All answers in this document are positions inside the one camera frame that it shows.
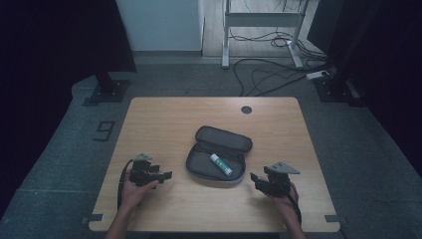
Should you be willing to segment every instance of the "metal rack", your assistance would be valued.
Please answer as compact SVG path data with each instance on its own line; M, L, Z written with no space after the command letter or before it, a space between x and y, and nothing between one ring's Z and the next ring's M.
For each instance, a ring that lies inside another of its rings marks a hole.
M288 41L289 51L298 69L303 68L301 58L296 49L298 36L304 23L309 0L302 3L298 13L231 13L230 1L226 1L224 13L224 40L223 40L223 69L229 68L229 31L231 27L295 27L292 41Z

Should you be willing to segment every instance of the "power strip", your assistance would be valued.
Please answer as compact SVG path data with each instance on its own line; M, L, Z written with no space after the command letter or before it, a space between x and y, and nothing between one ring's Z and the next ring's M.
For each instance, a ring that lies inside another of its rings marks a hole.
M307 79L311 81L311 80L314 80L314 79L327 77L328 75L329 75L329 73L327 71L309 73L309 74L307 74Z

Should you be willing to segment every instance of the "person's left hand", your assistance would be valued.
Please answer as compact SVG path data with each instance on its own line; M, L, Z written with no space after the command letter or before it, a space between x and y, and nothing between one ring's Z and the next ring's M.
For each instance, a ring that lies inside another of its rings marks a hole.
M159 182L158 180L155 180L149 182L146 185L138 187L129 180L130 172L131 169L128 170L124 176L123 193L121 196L120 207L124 207L128 210L133 210L139 204L140 200L142 200L146 192L149 191L149 189L152 189L157 186Z

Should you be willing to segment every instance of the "wooden table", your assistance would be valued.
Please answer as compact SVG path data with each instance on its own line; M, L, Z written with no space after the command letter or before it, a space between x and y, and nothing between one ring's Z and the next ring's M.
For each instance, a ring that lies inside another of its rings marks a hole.
M241 108L248 106L250 114ZM210 125L249 137L243 181L223 186L200 180L185 169L195 132ZM117 183L125 164L141 152L173 177L146 195L128 230L145 232L281 232L286 227L272 201L255 189L250 172L278 161L298 169L291 175L298 188L303 229L335 232L338 222L298 101L294 98L136 98L116 143L91 221L107 231L116 214Z

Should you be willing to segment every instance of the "hole in table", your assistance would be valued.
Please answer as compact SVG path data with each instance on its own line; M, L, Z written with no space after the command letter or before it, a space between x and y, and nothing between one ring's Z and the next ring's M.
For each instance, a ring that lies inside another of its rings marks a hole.
M243 114L248 115L248 114L250 114L251 112L252 112L252 108L250 108L250 107L242 107L242 113L243 113Z

